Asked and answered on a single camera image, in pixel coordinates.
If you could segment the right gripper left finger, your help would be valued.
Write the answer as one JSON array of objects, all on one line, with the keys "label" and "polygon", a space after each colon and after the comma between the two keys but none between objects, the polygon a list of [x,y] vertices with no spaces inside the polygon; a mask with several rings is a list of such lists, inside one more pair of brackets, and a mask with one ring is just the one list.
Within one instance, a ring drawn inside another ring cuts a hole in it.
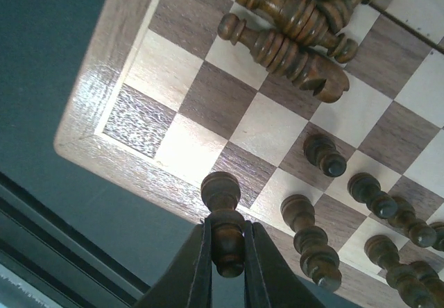
[{"label": "right gripper left finger", "polygon": [[191,231],[164,275],[135,307],[212,306],[212,230],[208,220]]}]

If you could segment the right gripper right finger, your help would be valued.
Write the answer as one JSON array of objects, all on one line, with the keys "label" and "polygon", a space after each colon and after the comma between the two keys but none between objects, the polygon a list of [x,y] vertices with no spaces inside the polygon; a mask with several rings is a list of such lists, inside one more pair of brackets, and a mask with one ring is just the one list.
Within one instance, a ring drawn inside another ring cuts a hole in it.
[{"label": "right gripper right finger", "polygon": [[244,240],[245,307],[324,306],[291,270],[261,223],[246,221]]}]

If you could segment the dark wooden pawn piece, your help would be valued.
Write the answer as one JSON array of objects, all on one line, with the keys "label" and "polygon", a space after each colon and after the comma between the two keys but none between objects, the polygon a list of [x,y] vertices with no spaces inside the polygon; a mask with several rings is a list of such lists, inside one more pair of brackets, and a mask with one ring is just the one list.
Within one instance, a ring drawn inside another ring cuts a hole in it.
[{"label": "dark wooden pawn piece", "polygon": [[200,194],[210,211],[212,261],[222,277],[237,277],[244,271],[246,225],[236,210],[241,199],[239,182],[231,173],[215,171],[202,181]]}]

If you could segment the wooden chess board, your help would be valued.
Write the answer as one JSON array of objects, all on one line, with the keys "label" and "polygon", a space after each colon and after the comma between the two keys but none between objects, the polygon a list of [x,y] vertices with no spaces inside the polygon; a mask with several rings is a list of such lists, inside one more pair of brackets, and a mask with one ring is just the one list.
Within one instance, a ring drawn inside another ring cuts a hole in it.
[{"label": "wooden chess board", "polygon": [[339,294],[364,307],[402,307],[364,252],[388,236],[404,263],[443,273],[443,253],[414,245],[347,191],[375,176],[418,218],[443,220],[443,0],[359,6],[345,33],[359,43],[350,89],[321,103],[269,74],[217,35],[232,12],[269,23],[235,0],[105,0],[55,136],[55,151],[191,222],[208,214],[203,178],[227,171],[238,210],[264,224],[293,270],[299,254],[281,202],[308,197],[341,260]]}]

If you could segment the pile of dark chess pieces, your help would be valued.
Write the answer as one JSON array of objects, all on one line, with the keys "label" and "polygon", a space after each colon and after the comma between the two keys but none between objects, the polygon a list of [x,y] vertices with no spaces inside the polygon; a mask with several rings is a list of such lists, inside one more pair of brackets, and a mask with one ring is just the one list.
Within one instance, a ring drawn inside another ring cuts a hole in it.
[{"label": "pile of dark chess pieces", "polygon": [[214,41],[207,60],[256,89],[216,166],[238,177],[241,210],[266,225],[292,267],[299,256],[280,205],[303,194],[340,257],[338,294],[362,307],[402,307],[385,272],[365,255],[366,240],[386,235],[404,263],[423,259],[438,274],[443,254],[415,246],[356,202],[347,184],[369,173],[409,201],[419,219],[443,220],[443,55],[368,6],[358,7],[348,32],[359,51],[345,66],[350,88],[333,104],[268,75],[245,46]]}]

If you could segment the black front rail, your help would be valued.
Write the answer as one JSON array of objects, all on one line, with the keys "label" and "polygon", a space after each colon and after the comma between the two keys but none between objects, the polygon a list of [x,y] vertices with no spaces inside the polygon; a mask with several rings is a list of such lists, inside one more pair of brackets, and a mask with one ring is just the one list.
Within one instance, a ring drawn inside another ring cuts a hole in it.
[{"label": "black front rail", "polygon": [[1,262],[63,307],[131,307],[150,289],[5,174]]}]

